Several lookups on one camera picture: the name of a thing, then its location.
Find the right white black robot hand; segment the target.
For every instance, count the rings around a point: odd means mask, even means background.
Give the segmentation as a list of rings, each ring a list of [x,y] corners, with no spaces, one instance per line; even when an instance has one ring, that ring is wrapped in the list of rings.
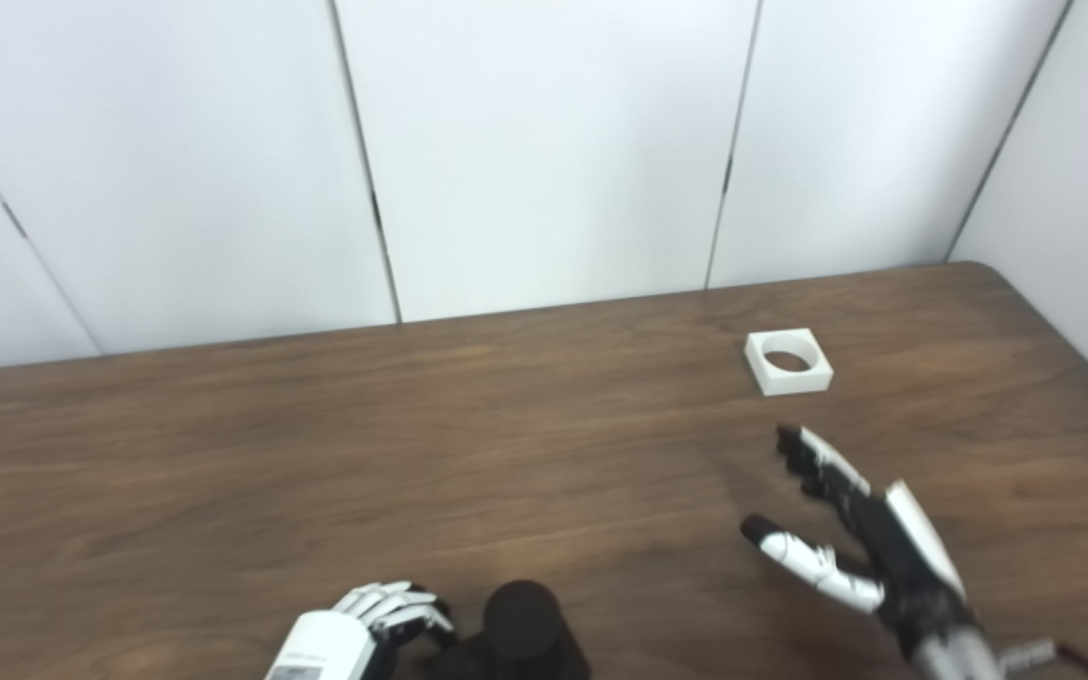
[[[833,547],[750,514],[739,529],[757,551],[825,597],[876,616],[906,658],[930,638],[978,630],[942,540],[903,483],[873,490],[833,445],[794,423],[777,426],[776,450],[803,494],[833,509],[867,559],[840,559]]]

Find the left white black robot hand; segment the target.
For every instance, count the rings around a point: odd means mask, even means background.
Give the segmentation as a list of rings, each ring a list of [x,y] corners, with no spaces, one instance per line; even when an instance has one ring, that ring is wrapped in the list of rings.
[[[450,608],[412,581],[351,589],[329,608],[299,615],[265,679],[390,679],[401,647],[430,638],[457,644]]]

